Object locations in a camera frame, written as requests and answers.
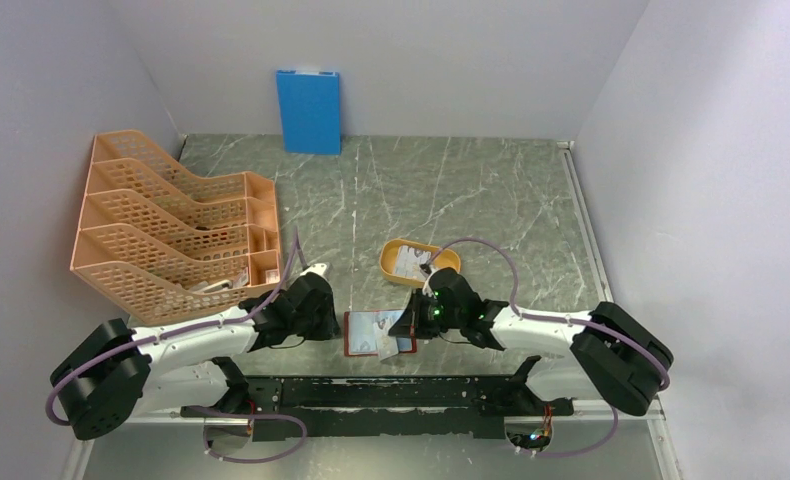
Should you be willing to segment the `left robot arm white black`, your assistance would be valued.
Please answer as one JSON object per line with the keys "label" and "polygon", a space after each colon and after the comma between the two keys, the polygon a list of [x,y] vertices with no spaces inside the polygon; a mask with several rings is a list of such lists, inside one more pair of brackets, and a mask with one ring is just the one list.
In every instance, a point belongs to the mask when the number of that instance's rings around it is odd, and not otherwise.
{"label": "left robot arm white black", "polygon": [[132,416],[159,410],[241,412],[251,399],[233,356],[340,335],[327,270],[316,263],[287,288],[176,325],[102,323],[52,372],[46,414],[76,439],[92,440]]}

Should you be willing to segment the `red leather card holder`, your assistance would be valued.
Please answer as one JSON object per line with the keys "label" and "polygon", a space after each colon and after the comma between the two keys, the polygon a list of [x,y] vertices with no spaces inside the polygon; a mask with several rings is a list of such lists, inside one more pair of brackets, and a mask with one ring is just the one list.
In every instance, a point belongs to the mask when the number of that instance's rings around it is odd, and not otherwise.
{"label": "red leather card holder", "polygon": [[[403,310],[346,312],[344,316],[344,355],[346,357],[377,357],[376,336],[383,333],[388,335],[389,328],[403,312]],[[400,349],[398,355],[417,352],[417,344],[414,339],[397,339]]]}

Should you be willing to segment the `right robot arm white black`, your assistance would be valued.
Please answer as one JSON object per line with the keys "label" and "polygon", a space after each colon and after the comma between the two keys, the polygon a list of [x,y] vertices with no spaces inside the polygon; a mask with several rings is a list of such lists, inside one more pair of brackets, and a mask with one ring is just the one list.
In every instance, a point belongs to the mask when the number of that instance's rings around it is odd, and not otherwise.
{"label": "right robot arm white black", "polygon": [[433,272],[411,293],[388,333],[430,340],[451,330],[477,348],[529,352],[510,389],[524,414],[557,400],[602,399],[641,416],[667,388],[674,363],[670,349],[616,303],[580,312],[524,309],[481,298],[452,268]]}

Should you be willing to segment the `yellow oval tray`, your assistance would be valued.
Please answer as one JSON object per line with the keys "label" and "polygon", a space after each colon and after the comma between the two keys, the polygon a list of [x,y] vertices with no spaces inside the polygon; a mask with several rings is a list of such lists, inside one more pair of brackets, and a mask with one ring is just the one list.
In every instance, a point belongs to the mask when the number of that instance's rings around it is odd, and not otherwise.
{"label": "yellow oval tray", "polygon": [[394,284],[420,288],[427,274],[421,269],[440,248],[438,246],[395,238],[382,248],[379,265],[383,277]]}

